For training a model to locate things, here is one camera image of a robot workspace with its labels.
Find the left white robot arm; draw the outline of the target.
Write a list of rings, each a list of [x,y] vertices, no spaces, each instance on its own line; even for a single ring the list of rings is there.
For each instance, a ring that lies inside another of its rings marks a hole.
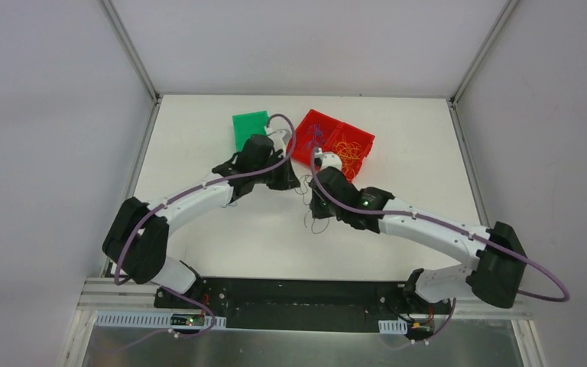
[[[170,288],[182,308],[197,307],[203,298],[203,280],[189,265],[167,255],[169,237],[210,210],[250,194],[259,184],[277,191],[298,188],[287,154],[289,139],[283,130],[252,135],[194,188],[151,203],[135,196],[126,199],[104,239],[104,254],[133,282]]]

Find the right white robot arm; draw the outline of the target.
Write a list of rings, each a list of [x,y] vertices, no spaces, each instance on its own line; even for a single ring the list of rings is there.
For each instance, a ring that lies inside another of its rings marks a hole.
[[[432,304],[475,296],[501,309],[514,306],[526,265],[526,253],[514,228],[491,228],[439,218],[377,187],[356,188],[334,167],[310,181],[313,217],[334,217],[357,230],[409,239],[455,259],[438,270],[420,268],[404,283],[404,306],[422,313]]]

